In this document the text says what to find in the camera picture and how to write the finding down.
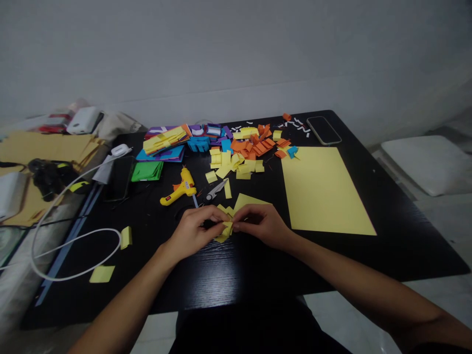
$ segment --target left hand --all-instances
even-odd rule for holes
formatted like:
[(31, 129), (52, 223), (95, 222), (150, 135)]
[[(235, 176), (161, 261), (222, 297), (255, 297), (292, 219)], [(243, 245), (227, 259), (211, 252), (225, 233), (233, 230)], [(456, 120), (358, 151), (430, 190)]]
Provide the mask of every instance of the left hand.
[[(200, 225), (208, 219), (217, 224), (205, 230)], [(226, 227), (222, 221), (229, 221), (229, 217), (214, 205), (186, 210), (171, 238), (159, 247), (158, 252), (177, 264), (220, 235)]]

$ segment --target white cushion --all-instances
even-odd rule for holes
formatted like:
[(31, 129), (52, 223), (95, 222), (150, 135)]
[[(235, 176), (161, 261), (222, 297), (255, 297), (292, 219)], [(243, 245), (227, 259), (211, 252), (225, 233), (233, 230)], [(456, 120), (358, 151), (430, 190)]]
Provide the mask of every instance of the white cushion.
[(426, 193), (472, 193), (472, 157), (442, 136), (382, 143), (382, 149)]

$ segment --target yellow glue gun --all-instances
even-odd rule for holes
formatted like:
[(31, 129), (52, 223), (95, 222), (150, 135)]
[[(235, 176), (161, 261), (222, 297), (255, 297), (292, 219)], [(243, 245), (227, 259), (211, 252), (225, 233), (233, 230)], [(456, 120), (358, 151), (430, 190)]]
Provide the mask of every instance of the yellow glue gun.
[(160, 202), (162, 205), (169, 206), (184, 194), (187, 194), (189, 197), (197, 194), (197, 189), (194, 187), (195, 183), (193, 182), (190, 171), (184, 167), (182, 172), (180, 172), (180, 176), (182, 177), (182, 182), (180, 184), (174, 184), (174, 192), (171, 195), (161, 198)]

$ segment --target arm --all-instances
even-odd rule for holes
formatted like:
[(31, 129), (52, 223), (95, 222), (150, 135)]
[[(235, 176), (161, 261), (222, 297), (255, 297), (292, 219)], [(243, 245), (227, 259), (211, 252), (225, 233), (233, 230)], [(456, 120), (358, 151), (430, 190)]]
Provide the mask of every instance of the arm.
[[(252, 215), (258, 216), (258, 224), (250, 223)], [(233, 221), (235, 232), (254, 235), (312, 268), (387, 331), (402, 352), (426, 342), (472, 350), (472, 331), (460, 321), (396, 280), (298, 236), (285, 225), (272, 205), (246, 205)]]
[[(207, 219), (217, 224), (205, 230), (200, 225)], [(228, 221), (228, 217), (215, 206), (187, 210), (172, 237), (105, 307), (69, 352), (129, 353), (172, 269), (221, 234), (225, 229), (221, 221)]]

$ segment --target white wall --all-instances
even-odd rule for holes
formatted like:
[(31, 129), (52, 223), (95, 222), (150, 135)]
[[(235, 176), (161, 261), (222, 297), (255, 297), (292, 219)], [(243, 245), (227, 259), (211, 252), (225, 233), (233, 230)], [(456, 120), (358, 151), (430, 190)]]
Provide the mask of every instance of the white wall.
[(333, 109), (365, 144), (470, 105), (466, 0), (3, 0), (0, 125), (78, 97), (144, 125)]

